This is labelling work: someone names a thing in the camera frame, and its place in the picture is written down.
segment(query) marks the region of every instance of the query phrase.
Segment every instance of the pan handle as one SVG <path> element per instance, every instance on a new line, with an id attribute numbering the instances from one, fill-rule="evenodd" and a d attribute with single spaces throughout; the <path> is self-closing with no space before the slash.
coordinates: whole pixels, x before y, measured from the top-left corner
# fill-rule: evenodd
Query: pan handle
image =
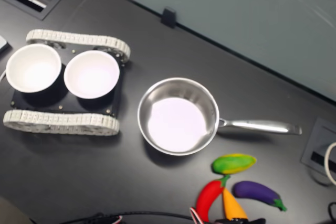
<path id="1" fill-rule="evenodd" d="M 218 127 L 238 127 L 247 130 L 279 133 L 279 134 L 292 134 L 292 135 L 302 134 L 302 129 L 298 125 L 282 123 L 277 121 L 268 121 L 268 120 L 229 121 L 220 118 Z"/>

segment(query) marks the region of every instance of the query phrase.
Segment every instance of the stainless steel saucepan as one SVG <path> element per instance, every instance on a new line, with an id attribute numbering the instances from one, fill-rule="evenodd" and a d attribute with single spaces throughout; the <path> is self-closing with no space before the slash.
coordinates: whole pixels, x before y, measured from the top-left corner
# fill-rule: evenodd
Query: stainless steel saucepan
<path id="1" fill-rule="evenodd" d="M 299 126 L 277 121 L 221 119 L 210 92 L 196 81 L 185 78 L 162 80 L 150 87 L 138 107 L 138 124 L 149 144 L 176 156 L 193 154 L 206 147 L 219 127 L 302 133 Z"/>

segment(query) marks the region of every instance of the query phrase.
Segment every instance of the white bowl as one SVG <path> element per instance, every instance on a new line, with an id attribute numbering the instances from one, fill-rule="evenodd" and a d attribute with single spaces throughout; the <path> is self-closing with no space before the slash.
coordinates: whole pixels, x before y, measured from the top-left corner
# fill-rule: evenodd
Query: white bowl
<path id="1" fill-rule="evenodd" d="M 102 51 L 86 51 L 75 56 L 64 72 L 68 90 L 77 97 L 94 99 L 110 92 L 117 84 L 117 61 Z"/>
<path id="2" fill-rule="evenodd" d="M 13 53 L 7 62 L 6 76 L 14 89 L 34 93 L 51 86 L 61 69 L 61 58 L 54 48 L 32 44 Z"/>

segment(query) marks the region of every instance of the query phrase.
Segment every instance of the orange carrot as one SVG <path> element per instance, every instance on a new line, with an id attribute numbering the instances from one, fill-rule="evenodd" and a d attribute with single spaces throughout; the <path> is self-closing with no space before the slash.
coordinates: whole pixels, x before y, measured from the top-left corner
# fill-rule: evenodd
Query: orange carrot
<path id="1" fill-rule="evenodd" d="M 226 219 L 247 219 L 244 210 L 242 209 L 236 198 L 226 188 L 223 189 L 223 203 Z"/>

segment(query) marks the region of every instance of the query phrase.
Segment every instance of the red chili pepper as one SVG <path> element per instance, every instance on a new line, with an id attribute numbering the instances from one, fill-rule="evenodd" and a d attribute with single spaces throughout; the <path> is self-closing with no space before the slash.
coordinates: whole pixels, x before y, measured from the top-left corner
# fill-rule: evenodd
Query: red chili pepper
<path id="1" fill-rule="evenodd" d="M 230 175 L 225 175 L 221 179 L 217 179 L 208 183 L 198 196 L 196 203 L 196 211 L 203 221 L 209 222 L 208 212 L 212 203 L 223 192 L 226 181 Z"/>

